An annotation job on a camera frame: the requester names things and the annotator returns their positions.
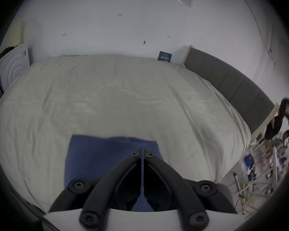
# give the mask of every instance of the gray upholstered headboard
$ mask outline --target gray upholstered headboard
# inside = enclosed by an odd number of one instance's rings
[[[274,117],[276,108],[271,100],[256,84],[229,64],[194,48],[189,48],[184,64],[224,95],[246,121],[252,134],[261,125],[263,127],[269,123],[272,113]]]

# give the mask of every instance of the wrinkled fabric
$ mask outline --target wrinkled fabric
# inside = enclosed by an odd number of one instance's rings
[[[64,189],[73,134],[156,141],[182,177],[216,183],[250,142],[231,104],[179,65],[124,55],[34,63],[0,102],[0,164],[15,190],[44,211]]]

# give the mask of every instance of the person sitting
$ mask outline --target person sitting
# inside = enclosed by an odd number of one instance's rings
[[[289,138],[289,130],[284,132],[282,137],[275,137],[274,139],[271,140],[271,146],[276,147],[277,154],[279,156],[282,156],[285,153],[285,150],[288,148],[287,145],[289,143],[289,139],[287,143],[285,144],[285,140],[287,138]]]

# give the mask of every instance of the blue cloth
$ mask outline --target blue cloth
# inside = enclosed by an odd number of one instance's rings
[[[155,156],[162,159],[158,144],[137,138],[115,137],[96,138],[84,135],[73,135],[65,160],[64,185],[75,178],[94,179],[104,177],[117,163],[142,148],[141,194],[132,211],[153,211],[143,195],[143,154],[149,148]]]

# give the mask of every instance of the black shirt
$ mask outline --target black shirt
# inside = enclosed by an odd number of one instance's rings
[[[283,124],[283,117],[282,116],[276,116],[276,117],[274,117],[274,119],[275,119],[274,128],[272,128],[272,122],[271,121],[267,125],[267,130],[265,131],[265,135],[264,135],[264,138],[266,140],[270,140],[275,135],[277,135],[281,129],[281,125]]]

